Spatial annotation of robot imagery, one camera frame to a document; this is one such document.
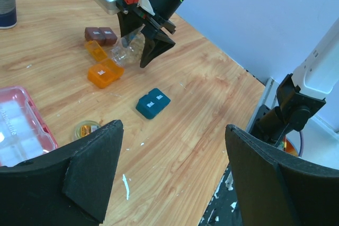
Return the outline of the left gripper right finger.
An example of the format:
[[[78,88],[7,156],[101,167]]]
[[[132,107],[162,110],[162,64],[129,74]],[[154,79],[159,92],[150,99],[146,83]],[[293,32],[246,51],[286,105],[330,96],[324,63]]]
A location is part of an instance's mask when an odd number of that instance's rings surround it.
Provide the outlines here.
[[[229,124],[225,142],[244,225],[338,225],[338,170]]]

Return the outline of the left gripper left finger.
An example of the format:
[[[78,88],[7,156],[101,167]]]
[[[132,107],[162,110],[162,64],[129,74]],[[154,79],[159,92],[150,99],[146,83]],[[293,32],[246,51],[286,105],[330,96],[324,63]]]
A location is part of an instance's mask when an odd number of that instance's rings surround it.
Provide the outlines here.
[[[1,167],[1,225],[100,225],[104,222],[123,140],[114,120],[93,133]]]

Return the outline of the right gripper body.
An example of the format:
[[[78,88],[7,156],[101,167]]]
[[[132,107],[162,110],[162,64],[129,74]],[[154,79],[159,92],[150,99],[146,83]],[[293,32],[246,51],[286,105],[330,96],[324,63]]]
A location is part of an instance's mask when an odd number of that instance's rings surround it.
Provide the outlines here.
[[[129,5],[124,0],[117,0],[115,5],[119,10],[118,13],[123,12],[124,14],[128,14],[129,12],[134,12],[138,17],[141,18],[144,25],[152,25],[156,29],[165,28],[170,34],[174,34],[176,31],[175,24],[170,20],[165,20],[158,14],[152,16],[137,4]]]

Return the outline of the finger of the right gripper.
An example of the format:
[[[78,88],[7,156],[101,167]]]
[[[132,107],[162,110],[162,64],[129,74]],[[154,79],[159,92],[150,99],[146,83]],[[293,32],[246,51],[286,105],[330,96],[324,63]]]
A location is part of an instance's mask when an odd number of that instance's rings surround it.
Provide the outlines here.
[[[129,45],[141,30],[143,22],[134,12],[117,14],[120,26],[121,42],[123,45]]]
[[[142,51],[140,68],[145,68],[152,60],[174,47],[175,42],[161,29],[142,29],[145,45]]]

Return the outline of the clear glass pill bottle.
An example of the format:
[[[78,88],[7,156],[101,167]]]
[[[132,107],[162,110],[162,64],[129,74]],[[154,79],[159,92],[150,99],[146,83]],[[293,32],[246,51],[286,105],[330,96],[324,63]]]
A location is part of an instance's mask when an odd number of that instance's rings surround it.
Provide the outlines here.
[[[115,64],[123,68],[138,65],[144,46],[144,35],[141,32],[131,32],[117,41],[110,50],[110,57]]]

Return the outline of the orange pill box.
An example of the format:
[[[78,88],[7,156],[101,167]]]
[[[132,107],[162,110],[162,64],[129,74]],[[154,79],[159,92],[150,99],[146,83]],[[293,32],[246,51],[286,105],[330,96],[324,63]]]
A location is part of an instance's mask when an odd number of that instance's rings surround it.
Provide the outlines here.
[[[91,66],[87,73],[87,79],[95,86],[106,88],[123,75],[124,68],[109,58],[97,41],[86,42],[85,48],[96,61],[96,64]]]

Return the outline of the gold bottle cap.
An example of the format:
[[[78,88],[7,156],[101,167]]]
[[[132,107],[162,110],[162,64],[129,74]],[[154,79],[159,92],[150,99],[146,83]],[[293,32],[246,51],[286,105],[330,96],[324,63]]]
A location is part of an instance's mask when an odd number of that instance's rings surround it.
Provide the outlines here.
[[[101,125],[95,121],[92,120],[85,120],[80,123],[78,123],[73,130],[73,138],[72,141],[76,141],[78,139],[81,139],[97,129],[99,129]]]

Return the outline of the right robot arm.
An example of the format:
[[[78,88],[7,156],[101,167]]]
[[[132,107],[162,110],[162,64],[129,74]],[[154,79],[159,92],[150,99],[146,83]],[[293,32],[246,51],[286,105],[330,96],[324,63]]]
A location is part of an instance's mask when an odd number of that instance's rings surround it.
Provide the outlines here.
[[[184,0],[121,0],[119,24],[122,36],[141,29],[146,41],[140,66],[174,46],[169,34],[175,26],[169,19]],[[278,146],[291,131],[301,131],[324,105],[338,82],[338,24],[324,35],[306,60],[280,83],[278,105],[255,120],[251,135]]]

